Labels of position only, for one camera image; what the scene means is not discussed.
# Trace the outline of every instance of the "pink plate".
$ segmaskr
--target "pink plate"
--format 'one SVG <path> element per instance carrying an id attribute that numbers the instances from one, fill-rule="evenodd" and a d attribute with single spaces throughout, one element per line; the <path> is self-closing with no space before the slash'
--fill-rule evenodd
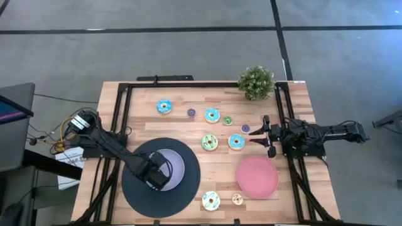
<path id="1" fill-rule="evenodd" d="M 251 198 L 268 198 L 278 187 L 278 172 L 267 157 L 251 156 L 238 167 L 237 182 Z"/>

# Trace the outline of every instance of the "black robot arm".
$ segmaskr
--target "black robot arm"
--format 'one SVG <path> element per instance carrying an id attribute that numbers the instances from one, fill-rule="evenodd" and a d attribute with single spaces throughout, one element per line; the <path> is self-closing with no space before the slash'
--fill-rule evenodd
<path id="1" fill-rule="evenodd" d="M 269 126 L 269 116 L 264 116 L 263 126 L 261 129 L 250 133 L 250 135 L 264 134 L 264 139 L 251 139 L 269 147 L 268 156 L 274 157 L 272 152 L 276 150 L 272 145 L 273 141 L 281 141 L 283 154 L 293 158 L 302 156 L 325 156 L 323 143 L 325 141 L 333 141 L 344 139 L 349 142 L 364 143 L 369 140 L 369 136 L 360 123 L 355 121 L 345 121 L 334 126 L 319 126 L 317 124 L 309 124 L 299 119 L 287 119 L 284 123 L 285 127 L 278 124 Z"/>
<path id="2" fill-rule="evenodd" d="M 170 180 L 171 163 L 162 154 L 154 152 L 152 154 L 139 153 L 133 154 L 120 144 L 120 136 L 125 134 L 115 134 L 107 132 L 102 128 L 101 119 L 97 113 L 91 110 L 80 111 L 68 125 L 72 131 L 81 139 L 87 139 L 100 146 L 106 151 L 110 151 L 117 158 L 121 159 L 130 172 L 143 182 L 148 182 L 156 190 L 162 189 Z M 160 170 L 163 164 L 167 164 L 170 175 L 165 176 Z"/>

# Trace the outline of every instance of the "paper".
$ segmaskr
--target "paper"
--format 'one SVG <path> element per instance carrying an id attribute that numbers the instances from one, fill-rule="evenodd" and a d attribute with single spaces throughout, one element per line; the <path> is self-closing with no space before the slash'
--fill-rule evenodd
<path id="1" fill-rule="evenodd" d="M 82 157 L 83 151 L 84 150 L 81 147 L 71 148 L 64 151 L 63 153 L 56 154 L 56 160 L 71 164 L 72 166 L 83 168 L 85 163 L 85 159 Z M 79 180 L 67 178 L 64 176 L 57 176 L 57 180 L 59 184 L 59 190 L 65 190 L 80 183 Z"/>

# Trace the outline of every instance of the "small purple donut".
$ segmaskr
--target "small purple donut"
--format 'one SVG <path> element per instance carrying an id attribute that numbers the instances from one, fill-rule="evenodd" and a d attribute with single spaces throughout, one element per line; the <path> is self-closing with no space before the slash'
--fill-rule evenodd
<path id="1" fill-rule="evenodd" d="M 242 125 L 241 126 L 241 132 L 244 134 L 247 134 L 250 132 L 250 127 L 248 125 Z"/>
<path id="2" fill-rule="evenodd" d="M 195 110 L 194 109 L 189 109 L 187 110 L 187 115 L 189 117 L 194 117 L 195 116 Z"/>

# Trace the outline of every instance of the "computer screen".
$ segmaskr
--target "computer screen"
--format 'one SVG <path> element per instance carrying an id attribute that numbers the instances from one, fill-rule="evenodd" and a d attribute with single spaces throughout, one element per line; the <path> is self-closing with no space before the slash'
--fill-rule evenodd
<path id="1" fill-rule="evenodd" d="M 30 110 L 0 95 L 0 125 L 31 116 L 33 113 Z"/>

